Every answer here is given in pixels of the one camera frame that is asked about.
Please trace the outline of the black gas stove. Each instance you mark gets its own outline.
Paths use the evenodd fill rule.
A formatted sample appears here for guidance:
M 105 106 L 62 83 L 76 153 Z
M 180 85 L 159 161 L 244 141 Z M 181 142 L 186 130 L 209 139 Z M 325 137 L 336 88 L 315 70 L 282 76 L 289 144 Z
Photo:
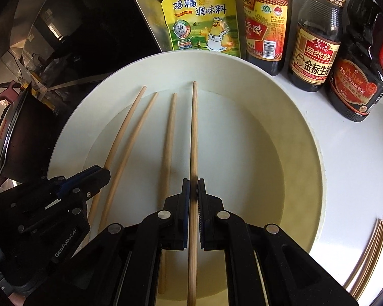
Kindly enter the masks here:
M 61 40 L 26 40 L 22 61 L 44 85 L 43 101 L 52 105 L 54 126 L 61 129 L 78 104 L 102 80 L 128 64 L 116 38 L 75 32 Z

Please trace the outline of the dark pot with glass lid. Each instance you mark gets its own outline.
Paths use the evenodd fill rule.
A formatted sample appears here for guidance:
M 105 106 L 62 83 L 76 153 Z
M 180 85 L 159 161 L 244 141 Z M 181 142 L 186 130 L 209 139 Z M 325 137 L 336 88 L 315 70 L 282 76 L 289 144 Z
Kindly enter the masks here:
M 46 177 L 58 129 L 56 114 L 32 95 L 31 85 L 19 93 L 20 83 L 6 85 L 0 93 L 0 102 L 9 102 L 0 127 L 0 187 Z

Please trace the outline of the vinegar bottle yellow cap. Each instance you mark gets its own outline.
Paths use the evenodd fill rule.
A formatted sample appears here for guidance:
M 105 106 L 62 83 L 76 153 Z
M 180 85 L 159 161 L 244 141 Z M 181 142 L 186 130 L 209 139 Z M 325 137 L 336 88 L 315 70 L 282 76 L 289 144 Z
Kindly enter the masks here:
M 284 67 L 293 0 L 243 0 L 246 55 L 275 76 Z

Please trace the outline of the round cream tray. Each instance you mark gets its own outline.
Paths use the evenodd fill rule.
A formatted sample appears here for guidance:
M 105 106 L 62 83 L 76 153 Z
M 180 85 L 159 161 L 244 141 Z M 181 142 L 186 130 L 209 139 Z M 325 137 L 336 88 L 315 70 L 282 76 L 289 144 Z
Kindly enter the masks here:
M 101 199 L 131 226 L 197 175 L 247 223 L 278 224 L 310 250 L 324 202 L 323 169 L 299 92 L 223 53 L 176 51 L 131 63 L 96 86 L 66 122 L 48 174 L 103 165 L 129 125 Z

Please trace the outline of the soy sauce bottle yellow cap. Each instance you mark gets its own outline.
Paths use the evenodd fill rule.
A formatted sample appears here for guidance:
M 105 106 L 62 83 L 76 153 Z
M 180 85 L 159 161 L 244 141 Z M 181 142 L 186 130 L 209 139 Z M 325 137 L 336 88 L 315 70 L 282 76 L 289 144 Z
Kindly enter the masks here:
M 297 20 L 297 37 L 288 74 L 292 83 L 317 92 L 325 83 L 342 39 L 346 0 L 304 0 Z

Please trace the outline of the yellow chicken seasoning pouch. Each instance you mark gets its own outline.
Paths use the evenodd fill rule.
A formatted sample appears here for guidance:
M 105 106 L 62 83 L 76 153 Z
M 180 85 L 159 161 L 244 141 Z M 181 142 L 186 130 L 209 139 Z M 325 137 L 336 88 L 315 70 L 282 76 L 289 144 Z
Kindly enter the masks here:
M 240 57 L 235 0 L 163 0 L 172 50 L 210 50 Z

